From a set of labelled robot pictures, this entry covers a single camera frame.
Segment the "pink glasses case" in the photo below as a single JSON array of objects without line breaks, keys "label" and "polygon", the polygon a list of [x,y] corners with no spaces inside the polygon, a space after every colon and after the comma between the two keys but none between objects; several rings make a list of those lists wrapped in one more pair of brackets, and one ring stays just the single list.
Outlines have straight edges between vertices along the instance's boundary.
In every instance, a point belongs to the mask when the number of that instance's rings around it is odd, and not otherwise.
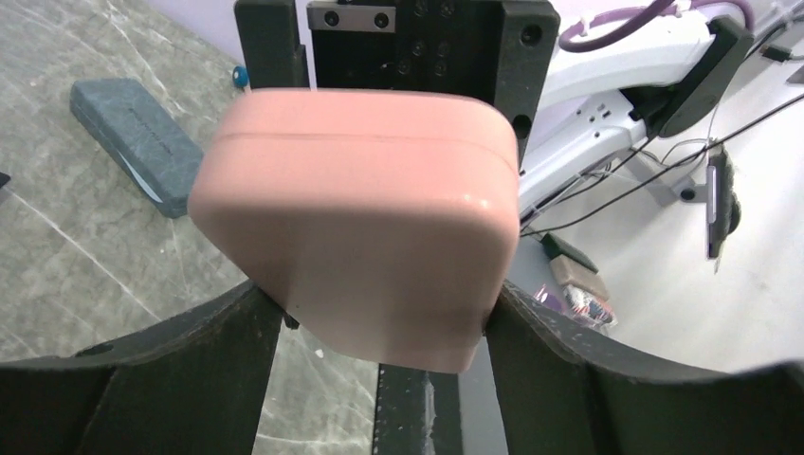
[{"label": "pink glasses case", "polygon": [[518,144],[472,98],[257,89],[223,116],[193,223],[332,350],[460,373],[520,232]]}]

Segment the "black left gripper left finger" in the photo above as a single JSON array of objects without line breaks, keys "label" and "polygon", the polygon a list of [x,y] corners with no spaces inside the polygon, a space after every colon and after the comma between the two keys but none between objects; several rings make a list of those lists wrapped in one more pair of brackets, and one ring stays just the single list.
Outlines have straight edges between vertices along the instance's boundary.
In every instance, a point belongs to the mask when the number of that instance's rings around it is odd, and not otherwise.
[{"label": "black left gripper left finger", "polygon": [[1,366],[5,454],[248,454],[283,309],[245,282],[68,357]]}]

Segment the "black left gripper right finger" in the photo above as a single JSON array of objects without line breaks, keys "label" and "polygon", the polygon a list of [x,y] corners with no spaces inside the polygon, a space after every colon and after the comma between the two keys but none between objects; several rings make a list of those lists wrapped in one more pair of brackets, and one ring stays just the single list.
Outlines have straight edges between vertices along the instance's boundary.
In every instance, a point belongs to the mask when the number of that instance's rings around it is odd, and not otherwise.
[{"label": "black left gripper right finger", "polygon": [[803,364],[720,373],[624,345],[506,283],[486,340],[512,454],[799,454]]}]

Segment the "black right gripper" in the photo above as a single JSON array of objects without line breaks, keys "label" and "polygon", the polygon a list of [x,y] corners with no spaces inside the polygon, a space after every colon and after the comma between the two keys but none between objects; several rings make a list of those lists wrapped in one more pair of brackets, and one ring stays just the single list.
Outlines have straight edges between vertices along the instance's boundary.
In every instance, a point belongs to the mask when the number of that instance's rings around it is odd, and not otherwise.
[{"label": "black right gripper", "polygon": [[238,1],[254,88],[449,93],[493,105],[525,147],[557,40],[547,1]]}]

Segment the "grey glasses case green lining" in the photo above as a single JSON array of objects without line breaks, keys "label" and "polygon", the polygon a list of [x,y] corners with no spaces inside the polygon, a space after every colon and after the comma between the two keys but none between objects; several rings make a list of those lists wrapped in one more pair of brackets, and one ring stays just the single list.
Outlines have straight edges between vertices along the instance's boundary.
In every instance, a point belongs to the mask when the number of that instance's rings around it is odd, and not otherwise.
[{"label": "grey glasses case green lining", "polygon": [[140,82],[76,81],[69,108],[163,216],[188,213],[203,152]]}]

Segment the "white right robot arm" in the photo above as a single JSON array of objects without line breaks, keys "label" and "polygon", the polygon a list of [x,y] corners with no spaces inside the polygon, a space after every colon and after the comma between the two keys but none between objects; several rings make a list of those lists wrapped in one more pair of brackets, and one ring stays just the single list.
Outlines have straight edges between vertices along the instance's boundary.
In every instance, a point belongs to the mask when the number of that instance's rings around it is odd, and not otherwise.
[{"label": "white right robot arm", "polygon": [[215,139],[245,205],[528,221],[572,178],[721,99],[753,22],[657,1],[561,29],[547,1],[239,1],[252,91]]}]

